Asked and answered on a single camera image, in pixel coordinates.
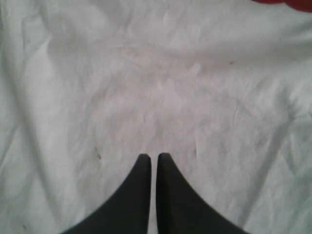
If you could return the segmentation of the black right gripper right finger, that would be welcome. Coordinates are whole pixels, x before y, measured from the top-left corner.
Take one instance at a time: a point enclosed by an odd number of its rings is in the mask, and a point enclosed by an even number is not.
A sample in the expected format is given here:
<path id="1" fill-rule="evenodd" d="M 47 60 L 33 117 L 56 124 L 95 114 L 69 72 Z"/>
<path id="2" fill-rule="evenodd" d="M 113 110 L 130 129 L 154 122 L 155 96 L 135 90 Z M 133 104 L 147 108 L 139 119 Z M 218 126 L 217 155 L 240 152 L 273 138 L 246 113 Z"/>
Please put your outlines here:
<path id="1" fill-rule="evenodd" d="M 156 217 L 159 234 L 244 234 L 190 186 L 169 153 L 157 161 Z"/>

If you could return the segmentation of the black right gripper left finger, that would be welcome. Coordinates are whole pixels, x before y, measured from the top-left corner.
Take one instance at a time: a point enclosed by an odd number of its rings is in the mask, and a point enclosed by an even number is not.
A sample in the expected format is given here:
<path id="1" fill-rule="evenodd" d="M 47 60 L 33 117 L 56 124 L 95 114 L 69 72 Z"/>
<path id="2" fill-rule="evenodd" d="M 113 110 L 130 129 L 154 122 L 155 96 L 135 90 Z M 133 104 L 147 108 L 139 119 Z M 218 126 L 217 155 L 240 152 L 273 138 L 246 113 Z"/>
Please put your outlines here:
<path id="1" fill-rule="evenodd" d="M 140 154 L 119 188 L 66 234 L 146 234 L 151 201 L 151 159 Z"/>

